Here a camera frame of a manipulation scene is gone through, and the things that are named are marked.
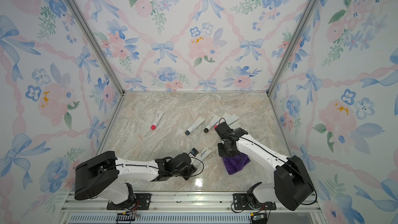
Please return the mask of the white tube black cap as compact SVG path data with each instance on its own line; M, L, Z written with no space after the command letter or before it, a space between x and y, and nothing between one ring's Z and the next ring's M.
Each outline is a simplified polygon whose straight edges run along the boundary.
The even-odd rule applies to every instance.
M211 130L217 124L217 122L219 120L220 120L220 117L218 115L214 115L213 118L211 119L211 121L204 128L204 132L208 133L209 130Z

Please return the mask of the white tube pink cap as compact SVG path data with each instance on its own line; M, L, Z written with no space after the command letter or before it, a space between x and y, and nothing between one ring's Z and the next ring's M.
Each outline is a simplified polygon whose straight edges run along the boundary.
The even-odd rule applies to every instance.
M151 130L155 130L160 122L160 120L162 119L164 115L164 111L157 111L153 120L153 123L151 125Z
M229 119L230 117L231 117L230 114L224 113L224 115L218 120L218 122L217 122L216 125L214 126L214 129L215 129L220 123L222 123L223 120L225 121L225 123L226 123L227 125L230 125L230 123L228 123L228 119Z

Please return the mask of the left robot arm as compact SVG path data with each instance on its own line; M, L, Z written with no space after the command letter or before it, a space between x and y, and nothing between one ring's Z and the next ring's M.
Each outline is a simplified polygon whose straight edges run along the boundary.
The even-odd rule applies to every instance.
M116 157L114 151L106 151L76 167L74 198L82 201L99 197L115 205L133 204L130 180L160 182L172 177L189 180L197 169L192 157L185 152L175 158L131 161Z

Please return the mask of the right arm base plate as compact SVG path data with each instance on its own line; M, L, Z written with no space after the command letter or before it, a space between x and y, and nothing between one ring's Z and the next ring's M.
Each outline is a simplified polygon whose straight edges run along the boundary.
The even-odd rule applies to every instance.
M243 210L260 210L262 207L267 210L276 210L275 202L260 203L254 196L248 193L235 193L233 196L233 208L236 211Z

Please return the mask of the purple cloth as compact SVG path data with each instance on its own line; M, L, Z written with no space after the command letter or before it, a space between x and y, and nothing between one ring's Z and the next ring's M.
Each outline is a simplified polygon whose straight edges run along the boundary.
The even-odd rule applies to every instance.
M241 171L250 162L250 159L246 154L239 153L232 157L223 157L223 162L227 173L233 175Z

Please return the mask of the white toothpaste tube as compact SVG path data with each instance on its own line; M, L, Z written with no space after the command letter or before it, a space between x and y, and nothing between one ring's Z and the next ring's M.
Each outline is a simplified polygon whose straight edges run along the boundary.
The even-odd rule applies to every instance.
M231 124L235 123L238 119L239 119L239 117L237 115L233 114L231 117L229 117L226 120L226 124L231 125Z

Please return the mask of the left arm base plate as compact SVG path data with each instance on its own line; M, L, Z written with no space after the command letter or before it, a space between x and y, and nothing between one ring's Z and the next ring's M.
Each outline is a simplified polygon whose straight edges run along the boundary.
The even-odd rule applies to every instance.
M107 204L106 209L109 211L118 211L118 210L149 210L149 205L151 201L152 194L144 193L144 194L133 194L126 201L120 204L114 204L113 202L109 202Z

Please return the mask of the white tube dark cap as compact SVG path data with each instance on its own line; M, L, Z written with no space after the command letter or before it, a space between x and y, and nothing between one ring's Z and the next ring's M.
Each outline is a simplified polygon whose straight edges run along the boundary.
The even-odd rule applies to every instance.
M210 154L212 153L212 150L208 147L205 147L201 152L198 153L196 156L197 159L203 161L206 159Z

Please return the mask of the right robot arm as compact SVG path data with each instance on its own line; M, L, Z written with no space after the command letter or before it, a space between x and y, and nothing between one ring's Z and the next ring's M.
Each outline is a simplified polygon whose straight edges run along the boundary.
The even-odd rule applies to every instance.
M266 202L279 202L288 210L295 211L300 205L310 205L305 201L316 191L299 157L279 154L257 141L246 130L233 130L226 122L216 125L215 131L222 140L218 144L220 157L233 158L243 153L274 175L272 184L259 182L247 191L247 201L251 207L259 208Z

